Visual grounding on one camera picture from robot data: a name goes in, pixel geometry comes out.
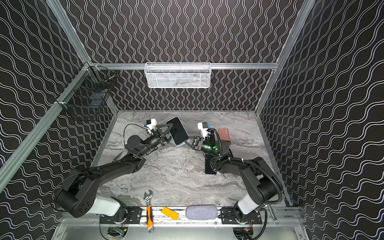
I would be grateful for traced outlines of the pink phone case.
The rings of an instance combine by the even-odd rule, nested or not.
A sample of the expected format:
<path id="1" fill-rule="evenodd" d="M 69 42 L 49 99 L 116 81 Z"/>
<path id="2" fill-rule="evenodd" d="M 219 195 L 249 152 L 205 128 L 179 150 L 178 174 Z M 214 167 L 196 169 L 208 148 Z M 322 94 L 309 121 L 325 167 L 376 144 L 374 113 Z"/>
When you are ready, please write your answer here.
<path id="1" fill-rule="evenodd" d="M 218 129 L 218 133 L 221 140 L 229 142 L 229 146 L 232 144 L 231 138 L 230 138 L 230 132 L 228 129 L 225 129 L 225 128 Z"/>

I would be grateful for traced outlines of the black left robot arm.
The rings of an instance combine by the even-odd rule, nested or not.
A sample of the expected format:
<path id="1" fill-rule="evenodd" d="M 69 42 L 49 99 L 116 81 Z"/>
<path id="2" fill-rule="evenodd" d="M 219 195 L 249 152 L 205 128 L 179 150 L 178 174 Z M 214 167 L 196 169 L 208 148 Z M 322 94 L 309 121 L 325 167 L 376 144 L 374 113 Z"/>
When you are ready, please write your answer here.
<path id="1" fill-rule="evenodd" d="M 145 140 L 137 135 L 130 136 L 125 144 L 128 153 L 115 162 L 74 169 L 54 192 L 53 202 L 75 218 L 99 214 L 113 218 L 116 223 L 123 222 L 127 218 L 126 205 L 115 198 L 98 196 L 99 187 L 140 170 L 146 161 L 145 155 L 171 141 L 170 132 L 173 126 L 172 123 L 158 125 Z"/>

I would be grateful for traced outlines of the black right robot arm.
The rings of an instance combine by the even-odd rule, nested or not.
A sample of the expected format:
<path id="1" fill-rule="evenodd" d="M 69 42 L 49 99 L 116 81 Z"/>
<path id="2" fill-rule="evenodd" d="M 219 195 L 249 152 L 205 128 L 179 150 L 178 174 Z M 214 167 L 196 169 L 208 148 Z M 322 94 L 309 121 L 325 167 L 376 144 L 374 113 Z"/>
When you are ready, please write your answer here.
<path id="1" fill-rule="evenodd" d="M 215 141 L 212 137 L 190 137 L 185 144 L 195 151 L 203 152 L 208 169 L 214 173 L 241 177 L 247 193 L 234 205 L 234 215 L 238 221 L 249 217 L 253 211 L 261 210 L 265 205 L 280 204 L 283 201 L 282 183 L 263 158 L 246 160 L 234 157 L 230 141 Z"/>

